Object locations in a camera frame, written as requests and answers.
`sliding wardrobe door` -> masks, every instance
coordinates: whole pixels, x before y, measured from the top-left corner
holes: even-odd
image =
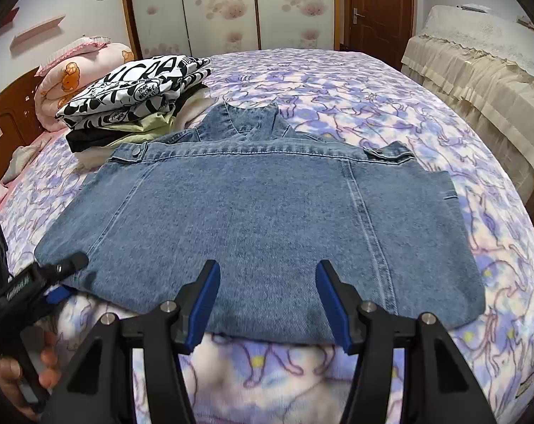
[[[334,0],[257,0],[261,48],[334,48]]]
[[[183,0],[132,0],[132,4],[144,58],[190,55]]]
[[[195,57],[258,49],[255,0],[184,0]]]

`metal screw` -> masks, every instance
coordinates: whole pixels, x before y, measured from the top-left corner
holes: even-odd
[[[434,325],[437,321],[437,317],[432,313],[423,313],[420,318],[426,325]]]
[[[372,301],[364,301],[361,303],[361,309],[366,313],[372,313],[373,311],[376,311],[376,304]]]
[[[106,313],[100,317],[100,322],[104,325],[110,325],[114,320],[116,320],[116,315],[114,313]]]
[[[165,301],[161,303],[161,311],[164,313],[172,313],[176,309],[176,303],[174,301]]]

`wooden headboard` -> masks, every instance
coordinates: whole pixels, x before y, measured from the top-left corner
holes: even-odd
[[[43,131],[35,115],[35,90],[42,77],[37,68],[25,73],[0,93],[0,179],[6,173],[13,151],[30,145]]]

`brown door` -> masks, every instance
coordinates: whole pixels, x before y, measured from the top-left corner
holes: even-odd
[[[413,0],[351,0],[351,49],[400,70],[413,9]]]

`denim jacket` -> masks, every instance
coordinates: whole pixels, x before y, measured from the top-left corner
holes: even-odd
[[[448,327],[485,310],[457,194],[400,142],[360,148],[296,132],[276,104],[220,104],[196,128],[123,144],[90,176],[36,248],[76,250],[71,287],[146,312],[208,258],[222,282],[208,331],[332,342],[314,283],[329,259],[387,311],[431,311]]]

